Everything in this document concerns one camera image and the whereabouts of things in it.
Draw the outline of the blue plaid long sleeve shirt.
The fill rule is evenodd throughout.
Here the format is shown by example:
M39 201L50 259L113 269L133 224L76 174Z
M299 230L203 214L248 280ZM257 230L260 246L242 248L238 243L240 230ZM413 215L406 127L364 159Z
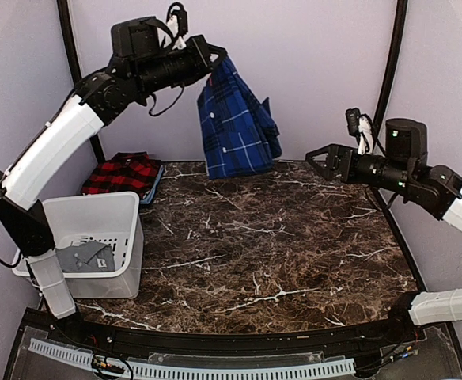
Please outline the blue plaid long sleeve shirt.
M206 80L197 108L211 180L266 173L282 155L269 100L257 99L229 57Z

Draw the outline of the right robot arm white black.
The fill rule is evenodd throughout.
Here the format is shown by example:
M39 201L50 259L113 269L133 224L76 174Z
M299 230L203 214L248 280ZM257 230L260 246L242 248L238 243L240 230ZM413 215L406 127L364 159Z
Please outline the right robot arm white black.
M385 154L329 144L305 155L327 181L366 184L415 203L435 219L462 232L462 176L446 165L427 164L427 127L424 123L392 118L385 123ZM399 343L412 330L438 322L462 321L462 288L440 292L407 292L388 312L381 335Z

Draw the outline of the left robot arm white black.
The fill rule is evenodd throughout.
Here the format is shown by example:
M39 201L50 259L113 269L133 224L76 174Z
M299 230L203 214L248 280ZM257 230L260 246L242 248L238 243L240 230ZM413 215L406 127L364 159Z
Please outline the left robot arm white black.
M129 104L145 106L161 89L190 86L227 57L225 48L209 44L202 35L186 38L182 13L176 20L176 30L156 17L113 25L108 65L80 80L17 160L0 172L0 223L32 269L52 315L61 319L59 333L72 345L89 339L89 326L72 315L77 307L38 197L72 154Z

